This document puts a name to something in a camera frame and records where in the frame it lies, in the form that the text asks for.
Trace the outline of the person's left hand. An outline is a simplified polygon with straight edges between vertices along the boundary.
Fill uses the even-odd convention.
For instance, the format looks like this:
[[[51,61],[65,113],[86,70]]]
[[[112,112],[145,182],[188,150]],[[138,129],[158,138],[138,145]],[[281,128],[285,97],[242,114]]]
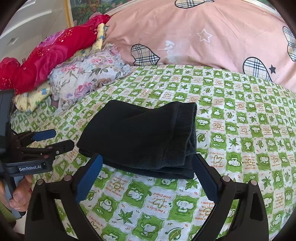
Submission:
[[[19,212],[26,212],[29,206],[30,198],[32,195],[31,186],[32,186],[33,176],[27,175],[25,176],[18,184],[18,187],[15,189],[13,193],[13,197],[7,201],[5,198],[5,188],[1,181],[1,188],[0,188],[0,196],[1,196],[1,203],[7,209],[15,209]]]

